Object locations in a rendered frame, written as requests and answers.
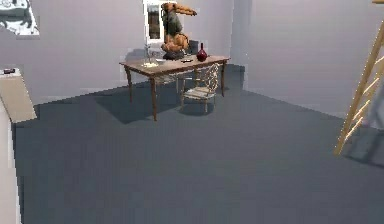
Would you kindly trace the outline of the brown wooden dining table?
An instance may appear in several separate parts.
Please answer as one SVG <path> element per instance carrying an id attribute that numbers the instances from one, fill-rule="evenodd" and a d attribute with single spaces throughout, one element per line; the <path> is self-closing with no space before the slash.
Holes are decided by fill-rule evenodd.
<path id="1" fill-rule="evenodd" d="M 145 66 L 145 60 L 139 59 L 135 61 L 120 62 L 120 65 L 124 67 L 126 77 L 128 80 L 129 88 L 129 100 L 132 100 L 132 78 L 131 73 L 136 72 L 148 78 L 150 82 L 151 98 L 152 98 L 152 116 L 153 120 L 157 120 L 157 102 L 156 102 L 156 90 L 155 79 L 157 77 L 163 77 L 165 75 L 178 74 L 188 71 L 197 71 L 198 69 L 208 68 L 213 64 L 221 65 L 221 94 L 224 94 L 224 74 L 225 67 L 230 60 L 226 56 L 208 56 L 203 62 L 197 60 L 196 56 L 191 57 L 191 62 L 183 62 L 182 60 L 166 60 L 163 64 L 156 65 L 154 67 Z"/>

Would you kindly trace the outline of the dark red vase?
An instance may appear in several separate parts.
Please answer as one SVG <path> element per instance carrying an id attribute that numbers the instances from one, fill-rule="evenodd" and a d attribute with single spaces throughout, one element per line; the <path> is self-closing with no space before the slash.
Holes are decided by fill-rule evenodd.
<path id="1" fill-rule="evenodd" d="M 206 58 L 208 57 L 207 53 L 204 50 L 204 44 L 203 43 L 200 44 L 200 50 L 198 51 L 196 57 L 200 62 L 204 62 L 206 60 Z"/>

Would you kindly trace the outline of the orange animal statue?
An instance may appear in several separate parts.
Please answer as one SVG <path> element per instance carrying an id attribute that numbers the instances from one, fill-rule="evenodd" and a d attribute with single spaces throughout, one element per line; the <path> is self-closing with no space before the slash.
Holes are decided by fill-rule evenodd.
<path id="1" fill-rule="evenodd" d="M 166 2 L 161 5 L 164 27 L 164 43 L 161 49 L 165 52 L 166 60 L 179 60 L 184 57 L 189 47 L 189 37 L 183 33 L 183 26 L 178 14 L 196 16 L 197 12 L 178 3 Z"/>

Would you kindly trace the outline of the white framed window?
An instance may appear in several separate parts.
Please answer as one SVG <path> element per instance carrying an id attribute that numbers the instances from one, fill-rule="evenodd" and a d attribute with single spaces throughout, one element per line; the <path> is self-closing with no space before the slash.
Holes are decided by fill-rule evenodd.
<path id="1" fill-rule="evenodd" d="M 160 0 L 143 0 L 146 44 L 159 44 L 164 41 L 164 27 L 161 19 Z"/>

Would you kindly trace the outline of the pale wooden ladder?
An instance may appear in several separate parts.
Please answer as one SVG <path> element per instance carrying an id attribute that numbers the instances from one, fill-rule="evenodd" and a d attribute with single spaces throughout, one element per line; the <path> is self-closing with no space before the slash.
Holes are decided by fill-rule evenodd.
<path id="1" fill-rule="evenodd" d="M 384 19 L 378 29 L 372 50 L 368 56 L 361 74 L 361 79 L 340 131 L 337 144 L 333 151 L 335 155 L 342 153 L 343 147 L 348 139 L 363 124 L 366 111 L 372 102 L 378 84 L 384 78 L 384 56 L 379 56 L 382 48 L 384 48 Z"/>

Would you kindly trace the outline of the beige cabinet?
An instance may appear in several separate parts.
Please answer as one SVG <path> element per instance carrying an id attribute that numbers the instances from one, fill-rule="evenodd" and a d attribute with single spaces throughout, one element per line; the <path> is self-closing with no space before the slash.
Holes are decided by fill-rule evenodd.
<path id="1" fill-rule="evenodd" d="M 35 119 L 36 113 L 20 70 L 8 69 L 15 69 L 15 73 L 4 74 L 4 69 L 0 70 L 0 99 L 9 118 L 13 123 Z"/>

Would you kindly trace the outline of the black and white wall picture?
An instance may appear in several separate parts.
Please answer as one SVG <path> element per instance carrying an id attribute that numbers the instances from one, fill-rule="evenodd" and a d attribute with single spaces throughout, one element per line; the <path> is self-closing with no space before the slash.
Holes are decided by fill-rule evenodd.
<path id="1" fill-rule="evenodd" d="M 31 0 L 0 0 L 0 27 L 19 36 L 38 36 Z"/>

